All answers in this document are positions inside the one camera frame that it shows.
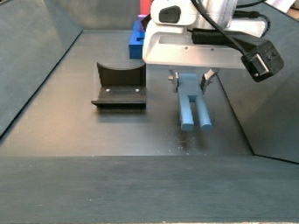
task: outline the white plastic housing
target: white plastic housing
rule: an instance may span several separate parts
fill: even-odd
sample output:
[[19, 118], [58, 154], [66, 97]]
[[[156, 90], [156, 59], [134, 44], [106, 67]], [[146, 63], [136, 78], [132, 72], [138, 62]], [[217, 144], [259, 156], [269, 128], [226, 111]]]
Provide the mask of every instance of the white plastic housing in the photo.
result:
[[167, 23], [162, 23], [162, 21], [159, 20], [159, 13], [162, 9], [166, 9], [173, 6], [178, 6], [182, 9], [181, 20], [175, 25], [194, 24], [198, 17], [198, 11], [193, 5], [191, 0], [154, 0], [152, 7], [151, 7], [152, 20], [158, 24], [167, 25]]
[[[211, 19], [222, 28], [230, 27], [230, 22], [233, 19], [234, 11], [237, 9], [238, 1], [239, 0], [202, 0], [203, 7]], [[202, 29], [214, 29], [202, 15], [198, 16], [194, 27]]]

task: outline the black holder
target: black holder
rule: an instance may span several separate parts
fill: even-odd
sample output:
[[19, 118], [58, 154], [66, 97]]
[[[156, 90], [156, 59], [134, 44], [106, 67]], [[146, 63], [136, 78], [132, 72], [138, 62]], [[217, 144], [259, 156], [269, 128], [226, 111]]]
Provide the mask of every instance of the black holder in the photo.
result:
[[108, 109], [146, 108], [146, 64], [130, 69], [115, 69], [98, 63], [100, 90], [91, 103]]

